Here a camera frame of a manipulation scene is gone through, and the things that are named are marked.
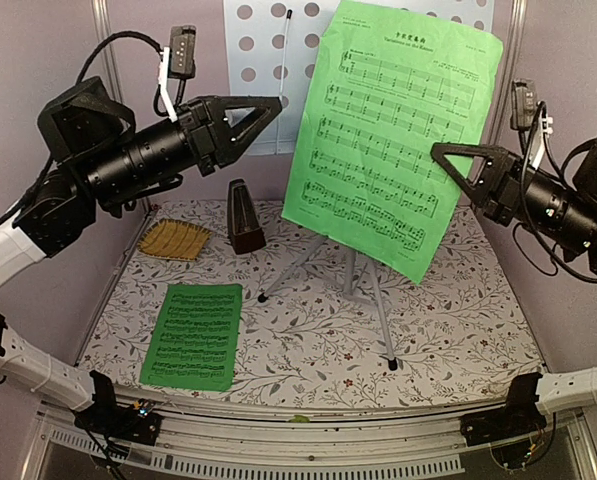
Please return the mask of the dark red metronome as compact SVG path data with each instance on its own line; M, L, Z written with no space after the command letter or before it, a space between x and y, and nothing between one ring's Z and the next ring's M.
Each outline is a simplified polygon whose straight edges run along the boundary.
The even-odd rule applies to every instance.
M266 246L263 229L243 179L235 179L229 183L227 231L236 255L248 254Z

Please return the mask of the white perforated music stand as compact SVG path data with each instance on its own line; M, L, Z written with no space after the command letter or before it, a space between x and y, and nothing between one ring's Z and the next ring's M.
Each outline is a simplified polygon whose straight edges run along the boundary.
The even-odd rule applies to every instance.
M227 1L224 24L230 90L277 97L279 117L250 148L253 155L296 150L319 46L343 1ZM488 1L357 1L448 20L490 33Z

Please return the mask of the green sheet music page one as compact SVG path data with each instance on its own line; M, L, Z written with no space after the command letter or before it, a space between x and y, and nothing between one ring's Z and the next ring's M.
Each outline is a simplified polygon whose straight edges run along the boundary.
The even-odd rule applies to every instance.
M320 41L284 219L420 282L461 194L431 148L480 141L502 52L470 26L341 2Z

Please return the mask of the green sheet music stack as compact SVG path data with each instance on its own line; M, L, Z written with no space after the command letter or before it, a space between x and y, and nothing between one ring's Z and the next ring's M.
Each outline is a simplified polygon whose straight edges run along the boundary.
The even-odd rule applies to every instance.
M242 286L171 285L142 365L142 385L225 392L234 379Z

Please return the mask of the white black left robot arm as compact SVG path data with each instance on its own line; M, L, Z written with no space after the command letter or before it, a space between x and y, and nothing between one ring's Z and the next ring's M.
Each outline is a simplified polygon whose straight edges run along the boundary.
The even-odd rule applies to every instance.
M269 96L201 96L138 129L134 113L91 77L48 102L39 131L56 168L0 225L0 287L73 244L98 210L120 217L143 197L235 163L281 113ZM162 418L148 405L122 407L109 377L83 371L30 345L0 313L0 374L68 407L75 425L105 437L154 445Z

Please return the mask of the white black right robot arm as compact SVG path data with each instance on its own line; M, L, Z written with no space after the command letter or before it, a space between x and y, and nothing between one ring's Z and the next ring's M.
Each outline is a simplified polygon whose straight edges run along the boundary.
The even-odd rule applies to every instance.
M555 262L566 268L588 258L597 284L597 137L574 148L584 157L572 187L558 184L527 160L498 146L436 143L432 159L485 217L500 225L517 219L539 242L552 240L562 251ZM462 416L461 433L478 445L546 427L549 415L597 404L597 367L564 374L516 376L503 406Z

